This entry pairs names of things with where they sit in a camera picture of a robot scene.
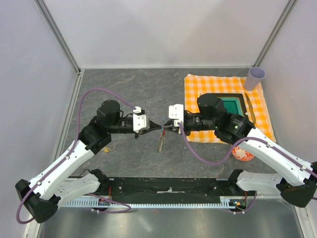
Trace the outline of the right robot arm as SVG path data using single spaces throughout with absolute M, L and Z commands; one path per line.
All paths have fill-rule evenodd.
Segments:
M 213 131 L 222 142 L 239 147 L 274 169 L 273 174 L 255 174 L 234 170 L 227 182 L 228 192 L 238 195 L 253 191 L 264 195 L 280 195 L 286 202 L 304 208 L 314 200 L 317 190 L 317 164 L 288 152 L 268 138 L 246 117 L 227 111 L 223 100 L 213 93 L 197 99 L 198 113 L 171 105 L 168 118 L 173 128 L 186 139 L 191 132 Z

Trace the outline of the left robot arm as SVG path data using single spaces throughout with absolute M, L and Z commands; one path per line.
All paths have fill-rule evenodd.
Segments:
M 15 189 L 20 199 L 18 209 L 25 207 L 31 220 L 43 223 L 50 219 L 65 203 L 89 193 L 103 195 L 109 184 L 107 176 L 99 169 L 83 178 L 63 185 L 63 182 L 84 162 L 99 153 L 111 142 L 113 133 L 132 133 L 135 136 L 160 129 L 140 107 L 124 116 L 119 102 L 106 100 L 97 114 L 85 126 L 67 148 L 48 168 L 36 177 L 19 180 Z

